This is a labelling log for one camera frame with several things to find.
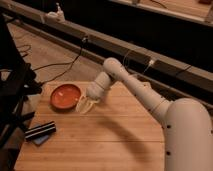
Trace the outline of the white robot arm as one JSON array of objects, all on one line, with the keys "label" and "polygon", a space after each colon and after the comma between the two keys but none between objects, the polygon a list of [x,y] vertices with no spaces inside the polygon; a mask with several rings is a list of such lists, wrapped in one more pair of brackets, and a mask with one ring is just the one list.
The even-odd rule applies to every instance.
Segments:
[{"label": "white robot arm", "polygon": [[167,100],[115,58],[107,58],[103,69],[81,96],[79,113],[87,113],[119,81],[162,126],[164,171],[213,171],[213,123],[202,103],[193,98]]}]

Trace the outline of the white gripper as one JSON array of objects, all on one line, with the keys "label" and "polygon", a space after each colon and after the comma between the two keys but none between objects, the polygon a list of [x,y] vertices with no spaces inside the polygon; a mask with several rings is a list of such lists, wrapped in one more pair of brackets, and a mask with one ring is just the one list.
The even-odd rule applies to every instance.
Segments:
[{"label": "white gripper", "polygon": [[97,103],[97,100],[104,96],[106,85],[103,82],[93,81],[86,88],[86,95],[81,96],[77,105],[76,111],[81,114],[86,114]]}]

